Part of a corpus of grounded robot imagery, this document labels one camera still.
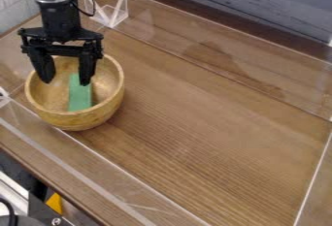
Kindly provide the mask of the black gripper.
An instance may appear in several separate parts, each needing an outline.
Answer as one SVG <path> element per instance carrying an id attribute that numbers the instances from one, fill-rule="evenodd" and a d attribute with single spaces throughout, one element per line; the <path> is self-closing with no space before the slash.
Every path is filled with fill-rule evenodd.
<path id="1" fill-rule="evenodd" d="M 41 80 L 50 83 L 57 74 L 53 55 L 79 57 L 79 81 L 89 85 L 97 62 L 104 56 L 104 35 L 82 26 L 78 0 L 37 0 L 42 26 L 22 28 L 21 49 L 31 59 Z"/>

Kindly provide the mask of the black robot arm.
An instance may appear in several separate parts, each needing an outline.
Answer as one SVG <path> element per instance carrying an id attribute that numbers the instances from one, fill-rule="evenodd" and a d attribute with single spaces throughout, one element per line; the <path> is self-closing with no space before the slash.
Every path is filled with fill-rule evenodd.
<path id="1" fill-rule="evenodd" d="M 22 52 L 30 57 L 35 72 L 46 83 L 57 75 L 54 56 L 77 57 L 79 81 L 88 85 L 97 71 L 98 60 L 104 58 L 105 36 L 82 27 L 79 14 L 96 14 L 81 10 L 78 0 L 37 0 L 37 4 L 43 26 L 19 30 Z"/>

